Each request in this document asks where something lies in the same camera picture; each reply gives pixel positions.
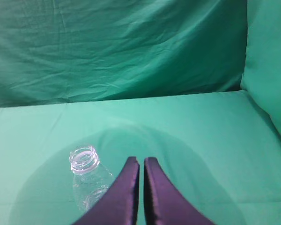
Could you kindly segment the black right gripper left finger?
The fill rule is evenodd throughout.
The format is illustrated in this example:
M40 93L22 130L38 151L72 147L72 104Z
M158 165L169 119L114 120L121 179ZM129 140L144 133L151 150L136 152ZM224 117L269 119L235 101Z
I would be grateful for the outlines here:
M135 225L139 206L140 165L128 157L103 197L75 225Z

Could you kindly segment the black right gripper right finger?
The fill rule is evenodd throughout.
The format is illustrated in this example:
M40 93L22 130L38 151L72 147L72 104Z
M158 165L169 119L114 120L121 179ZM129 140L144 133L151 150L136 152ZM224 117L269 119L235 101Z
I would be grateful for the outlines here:
M147 225L213 224L181 195L155 157L144 161L144 211Z

